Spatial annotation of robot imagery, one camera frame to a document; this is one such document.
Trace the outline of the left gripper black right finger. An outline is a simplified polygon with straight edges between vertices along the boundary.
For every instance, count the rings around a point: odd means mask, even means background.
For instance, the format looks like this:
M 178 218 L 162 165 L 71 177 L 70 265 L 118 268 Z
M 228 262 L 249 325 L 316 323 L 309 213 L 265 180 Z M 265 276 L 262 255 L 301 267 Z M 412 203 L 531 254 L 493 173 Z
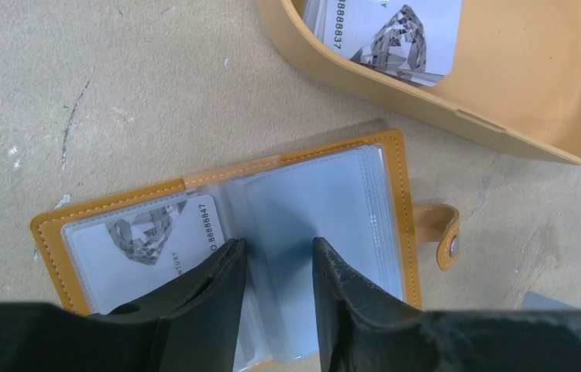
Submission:
M 323 371 L 581 371 L 581 310 L 422 311 L 312 248 Z

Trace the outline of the silver VIP card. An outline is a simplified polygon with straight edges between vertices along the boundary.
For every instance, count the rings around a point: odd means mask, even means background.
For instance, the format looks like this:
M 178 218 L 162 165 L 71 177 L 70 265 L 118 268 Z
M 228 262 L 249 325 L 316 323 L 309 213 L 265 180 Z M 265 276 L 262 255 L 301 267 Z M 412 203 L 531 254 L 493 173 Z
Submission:
M 519 309 L 524 311 L 568 311 L 576 310 L 576 307 L 543 294 L 528 291 L 524 294 Z
M 224 242 L 214 198 L 181 193 L 66 224 L 92 313 L 108 314 L 193 269 Z

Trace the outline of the orange oval tray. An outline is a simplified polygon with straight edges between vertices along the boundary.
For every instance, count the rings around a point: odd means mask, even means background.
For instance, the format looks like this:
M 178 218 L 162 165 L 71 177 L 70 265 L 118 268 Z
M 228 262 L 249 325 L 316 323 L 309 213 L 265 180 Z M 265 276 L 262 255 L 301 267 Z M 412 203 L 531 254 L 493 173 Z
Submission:
M 301 1 L 260 1 L 281 55 L 307 76 L 501 153 L 581 165 L 581 1 L 466 1 L 452 72 L 416 87 L 330 51 Z

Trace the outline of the orange card holder wallet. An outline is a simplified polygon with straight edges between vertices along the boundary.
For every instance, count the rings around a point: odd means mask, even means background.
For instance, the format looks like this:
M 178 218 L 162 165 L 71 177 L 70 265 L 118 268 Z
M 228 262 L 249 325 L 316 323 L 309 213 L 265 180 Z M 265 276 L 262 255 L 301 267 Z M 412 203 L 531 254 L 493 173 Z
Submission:
M 65 309 L 92 314 L 64 241 L 66 224 L 191 192 L 214 198 L 225 242 L 247 244 L 235 371 L 318 352 L 315 238 L 327 239 L 346 263 L 416 308 L 422 306 L 418 247 L 437 243 L 442 270 L 459 256 L 458 209 L 412 203 L 404 137 L 391 129 L 38 215 L 31 232 Z

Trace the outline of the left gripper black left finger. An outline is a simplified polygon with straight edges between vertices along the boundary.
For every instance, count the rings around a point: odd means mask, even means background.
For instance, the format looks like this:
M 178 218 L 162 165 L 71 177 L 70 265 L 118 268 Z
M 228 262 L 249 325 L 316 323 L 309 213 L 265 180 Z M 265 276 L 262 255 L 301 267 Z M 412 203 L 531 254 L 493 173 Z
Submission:
M 107 315 L 0 302 L 0 371 L 230 371 L 246 286 L 246 242 Z

